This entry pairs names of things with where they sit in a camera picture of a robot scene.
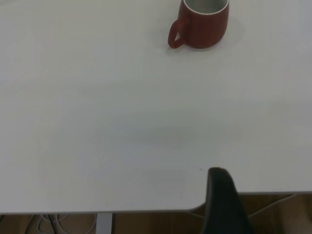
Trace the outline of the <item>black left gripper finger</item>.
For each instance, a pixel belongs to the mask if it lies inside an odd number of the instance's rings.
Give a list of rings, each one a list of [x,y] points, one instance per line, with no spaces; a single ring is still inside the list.
[[[234,181],[223,168],[208,170],[203,234],[253,234]]]

